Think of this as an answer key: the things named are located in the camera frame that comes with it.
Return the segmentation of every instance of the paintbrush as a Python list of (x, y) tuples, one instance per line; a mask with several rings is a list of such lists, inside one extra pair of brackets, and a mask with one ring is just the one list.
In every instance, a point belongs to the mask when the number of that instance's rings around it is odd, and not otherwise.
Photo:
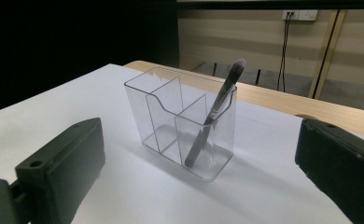
[(245, 69), (245, 60), (238, 59), (235, 61), (234, 65), (231, 67), (228, 77), (222, 85), (219, 93), (217, 94), (217, 98), (214, 101), (214, 104), (211, 107), (210, 112), (208, 113), (205, 122), (203, 124), (203, 130), (199, 131), (191, 149), (188, 153), (188, 156), (185, 159), (185, 165), (190, 167), (196, 162), (197, 157), (200, 154), (200, 151), (205, 147), (206, 141), (208, 139), (208, 135), (211, 131), (211, 127), (214, 120), (217, 119), (217, 116), (221, 113), (220, 109), (223, 107), (225, 102), (227, 102), (227, 98), (231, 90), (233, 89), (235, 83), (238, 78), (240, 78), (241, 74)]

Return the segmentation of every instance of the wall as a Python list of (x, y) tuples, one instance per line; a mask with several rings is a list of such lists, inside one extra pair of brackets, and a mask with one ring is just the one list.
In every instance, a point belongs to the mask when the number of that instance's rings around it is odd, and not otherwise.
[[(196, 59), (233, 63), (245, 58), (248, 66), (278, 71), (284, 42), (282, 10), (179, 11), (180, 65)], [(328, 25), (330, 11), (319, 11), (315, 22), (289, 25), (286, 72), (312, 77)]]
[[(330, 10), (319, 10), (316, 21), (292, 21), (287, 43), (286, 73), (312, 77), (322, 58), (320, 50)], [(179, 11), (180, 66), (200, 62), (233, 63), (278, 71), (284, 38), (281, 10)], [(364, 84), (364, 10), (348, 10), (330, 59), (327, 78)]]

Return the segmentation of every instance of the gripper screw hole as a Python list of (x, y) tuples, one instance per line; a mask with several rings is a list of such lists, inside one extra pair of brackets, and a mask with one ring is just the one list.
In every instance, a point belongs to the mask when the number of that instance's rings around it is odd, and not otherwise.
[(30, 167), (35, 168), (35, 167), (38, 167), (40, 165), (42, 165), (42, 161), (33, 161), (33, 162), (31, 162)]

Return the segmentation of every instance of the white table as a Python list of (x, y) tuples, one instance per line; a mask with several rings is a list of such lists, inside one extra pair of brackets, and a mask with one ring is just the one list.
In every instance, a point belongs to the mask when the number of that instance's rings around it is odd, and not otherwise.
[(109, 64), (0, 110), (0, 178), (11, 184), (56, 135), (101, 118), (105, 167), (73, 223), (350, 223), (294, 163), (298, 117), (238, 101), (234, 156), (211, 183), (144, 148), (123, 86), (141, 73)]

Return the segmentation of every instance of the clear plastic organizer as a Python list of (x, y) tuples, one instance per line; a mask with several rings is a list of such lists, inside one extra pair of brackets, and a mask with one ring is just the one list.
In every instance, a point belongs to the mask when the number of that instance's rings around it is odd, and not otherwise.
[[(222, 85), (163, 68), (127, 81), (124, 86), (143, 145), (203, 180), (214, 180), (231, 159), (234, 145), (235, 86), (217, 117), (204, 124)], [(199, 148), (193, 147), (198, 140)]]

